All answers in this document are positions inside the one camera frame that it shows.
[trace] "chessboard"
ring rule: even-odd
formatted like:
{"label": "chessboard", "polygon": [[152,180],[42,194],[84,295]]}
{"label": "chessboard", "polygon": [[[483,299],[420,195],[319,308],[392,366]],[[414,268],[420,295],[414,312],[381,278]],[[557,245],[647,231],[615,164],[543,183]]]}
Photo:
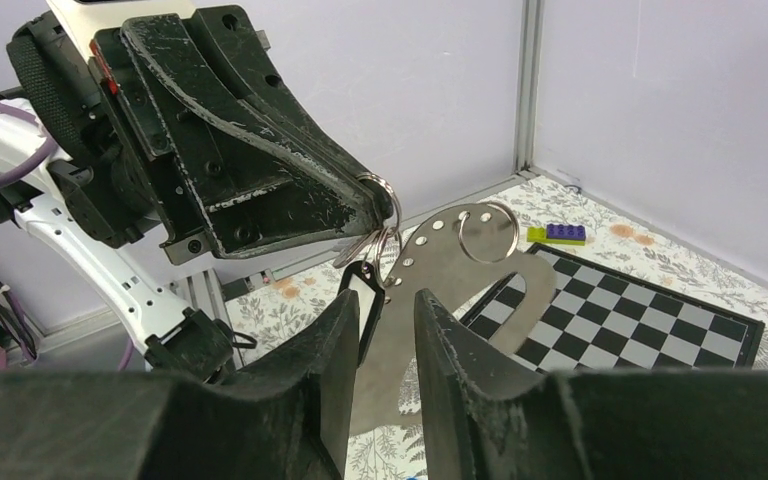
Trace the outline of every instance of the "chessboard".
{"label": "chessboard", "polygon": [[[543,244],[555,297],[513,356],[536,372],[614,367],[751,367],[764,324]],[[489,339],[525,297],[509,275],[461,322]]]}

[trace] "black key tag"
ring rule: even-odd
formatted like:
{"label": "black key tag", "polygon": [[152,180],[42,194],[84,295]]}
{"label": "black key tag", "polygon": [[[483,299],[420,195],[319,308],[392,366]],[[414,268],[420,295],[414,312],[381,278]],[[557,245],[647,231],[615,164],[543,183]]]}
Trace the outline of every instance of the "black key tag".
{"label": "black key tag", "polygon": [[375,327],[378,325],[381,311],[384,309],[384,289],[378,285],[377,275],[378,272],[372,264],[358,261],[352,262],[346,267],[343,278],[340,280],[340,292],[348,288],[358,294],[358,303],[360,304],[358,366],[366,358],[367,349],[372,342],[372,335],[375,333]]}

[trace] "lego brick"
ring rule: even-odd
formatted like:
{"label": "lego brick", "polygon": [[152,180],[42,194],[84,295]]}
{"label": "lego brick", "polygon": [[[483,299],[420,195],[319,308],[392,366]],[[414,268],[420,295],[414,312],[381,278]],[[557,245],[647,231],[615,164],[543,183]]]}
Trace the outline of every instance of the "lego brick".
{"label": "lego brick", "polygon": [[584,240],[564,240],[558,238],[548,238],[546,229],[543,227],[528,227],[526,239],[531,243],[547,243],[557,245],[584,245]]}
{"label": "lego brick", "polygon": [[550,223],[546,226],[546,238],[583,242],[587,238],[587,234],[583,225],[555,225]]}

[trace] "purple lego brick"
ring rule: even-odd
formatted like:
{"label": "purple lego brick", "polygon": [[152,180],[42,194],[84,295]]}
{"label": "purple lego brick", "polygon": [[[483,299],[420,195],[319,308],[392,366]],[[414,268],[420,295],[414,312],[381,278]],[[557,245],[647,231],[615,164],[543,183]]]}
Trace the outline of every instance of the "purple lego brick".
{"label": "purple lego brick", "polygon": [[580,240],[584,241],[587,234],[583,225],[546,225],[546,238],[550,240]]}

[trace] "red part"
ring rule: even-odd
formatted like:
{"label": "red part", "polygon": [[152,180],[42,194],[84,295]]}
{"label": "red part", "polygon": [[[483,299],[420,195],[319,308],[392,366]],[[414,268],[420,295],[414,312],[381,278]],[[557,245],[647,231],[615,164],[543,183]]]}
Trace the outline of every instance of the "red part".
{"label": "red part", "polygon": [[98,49],[98,43],[95,40],[90,41],[90,50],[95,55],[95,61],[101,66],[101,71],[104,72],[104,76],[107,79],[107,88],[110,89],[110,93],[116,95],[119,93],[119,85],[116,84],[116,80],[113,79],[113,72],[110,71],[110,66],[107,65],[107,61]]}

